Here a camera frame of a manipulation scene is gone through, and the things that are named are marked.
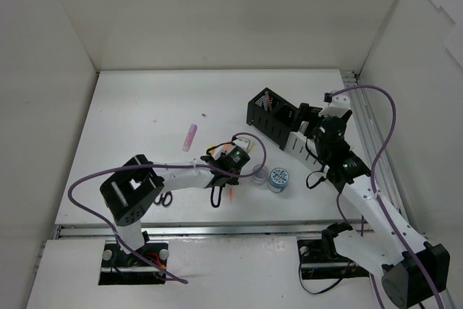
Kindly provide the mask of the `purple pink highlighter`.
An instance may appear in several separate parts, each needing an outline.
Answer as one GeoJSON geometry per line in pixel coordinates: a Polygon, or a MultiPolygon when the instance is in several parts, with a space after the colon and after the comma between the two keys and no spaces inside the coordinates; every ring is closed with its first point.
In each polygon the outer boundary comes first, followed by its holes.
{"type": "Polygon", "coordinates": [[[188,129],[187,135],[184,139],[184,142],[182,144],[182,150],[184,152],[188,152],[190,150],[190,147],[192,145],[192,142],[195,138],[197,132],[197,125],[196,124],[191,124],[190,128],[188,129]]]}

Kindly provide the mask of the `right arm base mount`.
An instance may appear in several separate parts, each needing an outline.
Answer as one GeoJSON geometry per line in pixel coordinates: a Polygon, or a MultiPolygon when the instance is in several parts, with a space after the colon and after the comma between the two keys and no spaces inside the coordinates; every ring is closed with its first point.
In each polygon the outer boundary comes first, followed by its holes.
{"type": "Polygon", "coordinates": [[[335,223],[321,232],[318,239],[298,239],[299,253],[298,277],[302,288],[310,295],[325,294],[345,280],[368,278],[369,273],[352,261],[335,251],[334,237],[340,232],[352,232],[353,228],[346,224],[335,223]],[[324,289],[310,289],[304,283],[309,280],[330,280],[334,283],[324,289]]]}

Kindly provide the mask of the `thin yellow pen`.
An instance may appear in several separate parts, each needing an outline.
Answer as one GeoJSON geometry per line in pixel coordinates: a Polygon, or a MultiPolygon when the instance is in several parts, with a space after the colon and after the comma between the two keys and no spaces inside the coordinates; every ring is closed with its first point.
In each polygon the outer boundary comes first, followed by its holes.
{"type": "Polygon", "coordinates": [[[249,146],[247,148],[247,152],[250,153],[253,150],[254,147],[255,147],[255,143],[249,144],[249,146]]]}

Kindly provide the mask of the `orange red pen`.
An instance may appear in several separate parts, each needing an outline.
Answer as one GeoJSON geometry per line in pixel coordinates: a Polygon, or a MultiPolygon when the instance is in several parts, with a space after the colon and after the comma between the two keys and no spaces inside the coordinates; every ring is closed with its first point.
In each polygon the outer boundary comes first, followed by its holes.
{"type": "Polygon", "coordinates": [[[271,98],[270,98],[270,94],[268,91],[266,91],[264,93],[264,96],[263,96],[263,108],[269,112],[272,110],[272,105],[271,105],[271,98]]]}

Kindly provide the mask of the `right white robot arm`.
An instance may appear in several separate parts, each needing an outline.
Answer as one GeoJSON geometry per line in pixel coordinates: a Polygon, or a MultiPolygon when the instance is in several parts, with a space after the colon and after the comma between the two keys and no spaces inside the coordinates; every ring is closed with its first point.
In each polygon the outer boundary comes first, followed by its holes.
{"type": "Polygon", "coordinates": [[[443,307],[450,255],[417,232],[375,185],[373,173],[344,136],[352,112],[330,103],[324,109],[300,105],[292,134],[305,145],[310,161],[320,165],[320,182],[329,182],[365,218],[379,242],[361,236],[348,223],[322,232],[320,251],[329,260],[348,258],[379,279],[397,308],[410,308],[429,297],[443,307]]]}

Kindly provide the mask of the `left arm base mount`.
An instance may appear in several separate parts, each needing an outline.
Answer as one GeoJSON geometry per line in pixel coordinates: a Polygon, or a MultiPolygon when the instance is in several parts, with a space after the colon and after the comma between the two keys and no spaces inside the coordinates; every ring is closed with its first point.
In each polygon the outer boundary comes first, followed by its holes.
{"type": "MultiPolygon", "coordinates": [[[[138,250],[142,256],[162,269],[167,266],[169,246],[167,242],[148,242],[138,250]]],[[[166,275],[148,265],[133,254],[126,254],[116,242],[106,242],[102,252],[99,286],[160,285],[166,275]]]]}

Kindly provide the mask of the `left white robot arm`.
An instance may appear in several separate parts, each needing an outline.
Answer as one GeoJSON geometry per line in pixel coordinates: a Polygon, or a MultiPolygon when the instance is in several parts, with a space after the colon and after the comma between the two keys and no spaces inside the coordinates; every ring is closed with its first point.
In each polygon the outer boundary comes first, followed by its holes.
{"type": "Polygon", "coordinates": [[[112,174],[100,186],[100,192],[114,218],[116,232],[123,240],[119,257],[131,266],[144,258],[145,238],[140,220],[159,195],[192,187],[213,190],[237,185],[237,176],[249,160],[247,151],[233,143],[218,155],[200,157],[200,163],[212,169],[200,168],[192,162],[186,169],[148,168],[112,174]]]}

